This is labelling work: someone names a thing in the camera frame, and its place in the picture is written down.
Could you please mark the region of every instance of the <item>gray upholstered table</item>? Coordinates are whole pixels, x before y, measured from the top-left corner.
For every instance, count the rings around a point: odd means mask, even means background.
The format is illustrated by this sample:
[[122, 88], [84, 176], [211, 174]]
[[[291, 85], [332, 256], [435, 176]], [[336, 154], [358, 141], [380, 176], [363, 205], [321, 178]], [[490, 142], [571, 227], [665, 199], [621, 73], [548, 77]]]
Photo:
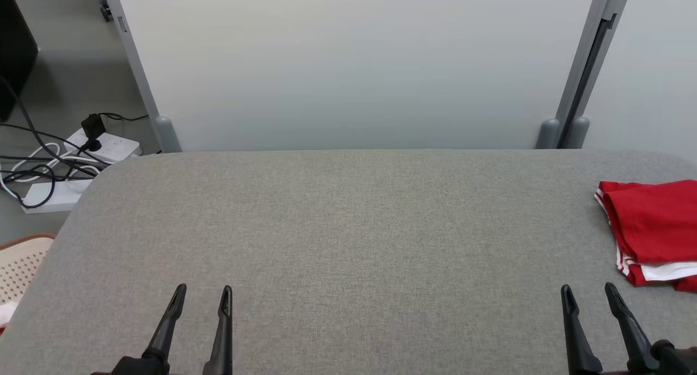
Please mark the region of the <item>gray upholstered table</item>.
[[236, 373], [566, 373], [560, 286], [624, 367], [603, 293], [697, 345], [697, 296], [632, 288], [600, 180], [697, 179], [654, 153], [336, 150], [157, 155], [100, 175], [0, 338], [0, 373], [110, 370], [188, 284], [174, 373], [201, 373], [224, 284]]

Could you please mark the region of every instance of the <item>power strip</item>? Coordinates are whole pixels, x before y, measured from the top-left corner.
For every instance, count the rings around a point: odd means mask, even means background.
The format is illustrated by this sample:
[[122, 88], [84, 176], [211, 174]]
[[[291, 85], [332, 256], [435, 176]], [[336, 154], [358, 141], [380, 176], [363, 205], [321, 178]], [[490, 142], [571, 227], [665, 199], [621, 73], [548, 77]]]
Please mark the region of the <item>power strip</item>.
[[[75, 134], [68, 138], [68, 141], [72, 142], [77, 146], [84, 145], [88, 140], [85, 136], [85, 131], [83, 129], [77, 130]], [[140, 147], [140, 142], [133, 141], [131, 139], [126, 139], [124, 137], [115, 136], [113, 134], [104, 133], [97, 137], [97, 141], [102, 144], [99, 150], [94, 152], [90, 151], [90, 155], [94, 155], [98, 159], [104, 160], [108, 163], [120, 162], [121, 160], [127, 159], [129, 157], [139, 156], [143, 154], [143, 149]], [[77, 148], [68, 144], [65, 144], [65, 149], [68, 152], [76, 152]]]
[[[33, 213], [48, 213], [48, 212], [67, 212], [72, 211], [72, 208], [80, 199], [82, 192], [87, 186], [92, 183], [92, 179], [82, 179], [79, 181], [56, 182], [56, 188], [53, 191], [51, 198], [38, 208], [22, 209], [26, 214]], [[36, 205], [42, 202], [51, 191], [51, 183], [35, 183], [27, 192], [27, 196], [23, 199], [27, 205]]]

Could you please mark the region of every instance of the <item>white partition panel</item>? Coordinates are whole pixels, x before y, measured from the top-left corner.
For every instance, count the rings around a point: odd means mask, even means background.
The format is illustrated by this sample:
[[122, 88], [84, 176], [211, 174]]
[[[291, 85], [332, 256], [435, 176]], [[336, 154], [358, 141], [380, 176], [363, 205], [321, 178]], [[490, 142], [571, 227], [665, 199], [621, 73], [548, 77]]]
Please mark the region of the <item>white partition panel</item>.
[[583, 147], [697, 162], [697, 0], [629, 0], [583, 116]]
[[109, 2], [183, 150], [517, 149], [591, 0]]

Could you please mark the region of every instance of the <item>floor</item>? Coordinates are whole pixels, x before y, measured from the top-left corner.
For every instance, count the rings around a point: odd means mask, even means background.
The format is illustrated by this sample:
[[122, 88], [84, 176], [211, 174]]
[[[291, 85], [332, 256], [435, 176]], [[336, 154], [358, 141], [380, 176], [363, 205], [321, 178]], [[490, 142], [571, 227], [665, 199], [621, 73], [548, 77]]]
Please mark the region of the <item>floor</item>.
[[[15, 0], [40, 53], [21, 98], [38, 130], [63, 138], [94, 112], [145, 115], [115, 23], [105, 23], [98, 0]], [[27, 126], [15, 111], [8, 124]], [[160, 149], [148, 119], [105, 120], [107, 132], [141, 143], [144, 154]], [[0, 127], [0, 154], [28, 155], [38, 144], [29, 132]], [[3, 169], [7, 161], [0, 160]], [[24, 194], [28, 186], [11, 186]], [[38, 232], [57, 233], [67, 212], [25, 214], [0, 194], [0, 244]]]

